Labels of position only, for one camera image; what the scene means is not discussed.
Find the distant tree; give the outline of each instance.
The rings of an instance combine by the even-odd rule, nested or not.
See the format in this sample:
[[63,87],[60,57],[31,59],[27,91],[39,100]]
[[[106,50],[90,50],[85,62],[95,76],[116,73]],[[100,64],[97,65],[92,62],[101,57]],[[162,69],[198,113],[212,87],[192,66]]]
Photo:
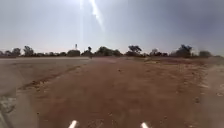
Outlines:
[[199,57],[208,58],[208,57],[211,57],[211,56],[212,56],[212,54],[209,51],[203,50],[203,51],[199,52]]
[[0,56],[4,56],[4,52],[3,51],[0,51]]
[[12,52],[9,50],[5,51],[5,56],[12,56]]
[[49,56],[53,57],[53,56],[55,56],[55,53],[54,52],[49,52]]
[[88,47],[88,51],[91,52],[91,50],[92,50],[92,48],[91,47]]
[[69,50],[67,53],[67,56],[69,56],[69,57],[80,56],[80,51],[79,50]]
[[138,56],[136,52],[128,51],[125,53],[126,56]]
[[21,55],[21,50],[20,48],[14,48],[12,50],[12,56],[20,56]]
[[152,49],[152,51],[150,52],[150,56],[155,56],[157,52],[158,52],[158,49],[156,48]]
[[29,46],[25,46],[23,51],[25,52],[25,56],[27,56],[27,57],[34,55],[34,50]]
[[168,56],[168,53],[162,53],[162,56],[166,57],[166,56]]
[[44,55],[44,53],[36,53],[35,56],[36,57],[44,57],[45,55]]
[[96,56],[112,56],[113,50],[107,47],[101,46],[94,54]]
[[156,53],[154,54],[154,56],[162,56],[162,53],[161,53],[161,52],[156,52]]
[[191,50],[191,46],[181,45],[181,47],[176,51],[176,56],[189,58],[191,57]]
[[67,55],[66,52],[59,53],[59,56],[66,56],[66,55]]
[[129,50],[135,53],[140,53],[142,49],[138,45],[130,45],[128,46]]
[[118,49],[116,49],[113,51],[113,55],[119,57],[122,56],[122,53]]

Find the dirt road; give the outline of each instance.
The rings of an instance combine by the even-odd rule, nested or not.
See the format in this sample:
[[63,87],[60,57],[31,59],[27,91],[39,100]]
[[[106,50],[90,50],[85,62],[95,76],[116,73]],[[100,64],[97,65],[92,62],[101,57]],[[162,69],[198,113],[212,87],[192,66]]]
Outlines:
[[202,67],[124,59],[92,61],[73,72],[29,86],[40,128],[155,128],[208,126],[201,109]]

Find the lens flare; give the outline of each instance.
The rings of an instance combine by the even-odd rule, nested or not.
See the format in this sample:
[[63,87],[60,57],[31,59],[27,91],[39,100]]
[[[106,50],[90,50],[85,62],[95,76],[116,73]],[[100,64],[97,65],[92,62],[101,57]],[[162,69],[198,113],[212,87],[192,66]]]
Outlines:
[[96,17],[96,20],[98,21],[102,31],[105,31],[105,28],[104,28],[104,25],[103,25],[103,17],[102,17],[102,14],[95,2],[95,0],[89,0],[92,8],[93,8],[93,12],[92,14]]

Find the hazy sky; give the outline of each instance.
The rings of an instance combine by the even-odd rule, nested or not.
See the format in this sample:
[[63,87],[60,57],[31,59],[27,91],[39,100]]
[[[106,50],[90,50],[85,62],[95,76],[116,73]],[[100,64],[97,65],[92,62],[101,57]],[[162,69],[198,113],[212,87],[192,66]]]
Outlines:
[[0,0],[0,49],[60,52],[181,44],[224,55],[223,0]]

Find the treeline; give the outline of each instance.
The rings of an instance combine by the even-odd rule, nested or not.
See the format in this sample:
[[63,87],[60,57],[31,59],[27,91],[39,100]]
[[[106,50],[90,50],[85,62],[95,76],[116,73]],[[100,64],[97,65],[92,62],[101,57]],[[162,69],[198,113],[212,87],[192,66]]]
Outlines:
[[69,50],[67,52],[49,52],[49,53],[36,53],[31,47],[25,46],[23,48],[24,54],[21,54],[20,48],[14,48],[12,51],[0,51],[0,57],[76,57],[76,56],[132,56],[132,57],[147,57],[147,56],[161,56],[161,57],[183,57],[183,58],[208,58],[212,56],[209,51],[200,51],[198,54],[192,53],[192,47],[187,45],[181,45],[181,47],[171,53],[160,52],[158,49],[152,49],[150,53],[141,53],[142,49],[138,45],[130,45],[129,51],[122,54],[118,49],[109,49],[107,47],[100,47],[96,52],[92,53],[92,48],[88,47],[88,50],[81,53],[79,50]]

